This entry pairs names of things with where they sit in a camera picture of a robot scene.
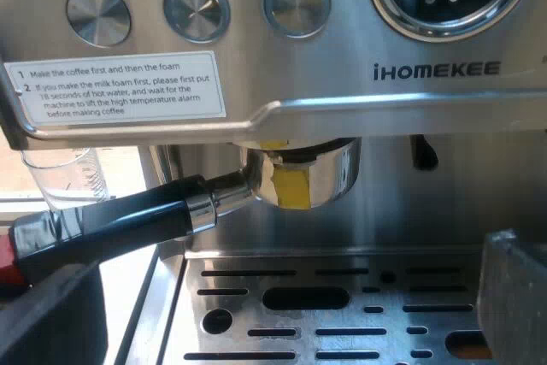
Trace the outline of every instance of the gauge bezel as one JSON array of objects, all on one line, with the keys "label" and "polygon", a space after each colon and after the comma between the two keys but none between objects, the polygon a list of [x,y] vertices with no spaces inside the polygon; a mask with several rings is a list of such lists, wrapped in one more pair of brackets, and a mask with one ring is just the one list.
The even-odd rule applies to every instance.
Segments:
[{"label": "gauge bezel", "polygon": [[492,0],[461,19],[427,23],[407,15],[394,0],[373,0],[384,20],[404,36],[429,43],[446,43],[470,38],[498,23],[520,0]]}]

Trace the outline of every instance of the black object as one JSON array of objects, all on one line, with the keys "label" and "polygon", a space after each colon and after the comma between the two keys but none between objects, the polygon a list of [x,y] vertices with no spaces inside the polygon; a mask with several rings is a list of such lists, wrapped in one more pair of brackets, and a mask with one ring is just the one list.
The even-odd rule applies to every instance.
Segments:
[{"label": "black object", "polygon": [[0,365],[98,365],[108,347],[98,264],[57,271],[0,311]]},{"label": "black object", "polygon": [[192,233],[188,197],[207,192],[199,176],[129,197],[21,217],[9,229],[15,264],[34,284],[70,263],[105,261]]},{"label": "black object", "polygon": [[547,361],[547,233],[505,231],[485,242],[479,323],[501,365]]},{"label": "black object", "polygon": [[423,134],[410,136],[410,145],[412,146],[412,163],[416,170],[433,171],[437,168],[437,153]]}]

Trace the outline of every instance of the drip tray grate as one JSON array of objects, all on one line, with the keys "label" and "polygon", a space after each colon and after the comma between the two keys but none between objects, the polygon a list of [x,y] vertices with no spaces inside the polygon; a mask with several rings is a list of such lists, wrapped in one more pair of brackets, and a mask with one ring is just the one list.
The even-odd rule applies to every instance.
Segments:
[{"label": "drip tray grate", "polygon": [[164,363],[489,364],[479,254],[190,259]]}]

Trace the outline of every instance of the black portafilter handle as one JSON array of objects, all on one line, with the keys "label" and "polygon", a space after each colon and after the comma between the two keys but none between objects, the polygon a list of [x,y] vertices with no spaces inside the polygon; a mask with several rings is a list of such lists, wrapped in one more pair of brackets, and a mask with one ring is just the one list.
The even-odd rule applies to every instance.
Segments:
[{"label": "black portafilter handle", "polygon": [[105,261],[190,235],[189,201],[195,198],[212,198],[201,176],[105,203],[21,217],[9,229],[14,265],[33,284],[67,264]]}]

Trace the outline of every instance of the red portafilter handle end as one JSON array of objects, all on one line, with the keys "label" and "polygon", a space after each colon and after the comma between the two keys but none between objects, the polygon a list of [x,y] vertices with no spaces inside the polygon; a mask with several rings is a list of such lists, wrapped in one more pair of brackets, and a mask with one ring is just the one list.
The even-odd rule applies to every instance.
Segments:
[{"label": "red portafilter handle end", "polygon": [[0,236],[0,285],[26,285],[25,277],[15,266],[15,250],[9,235]]}]

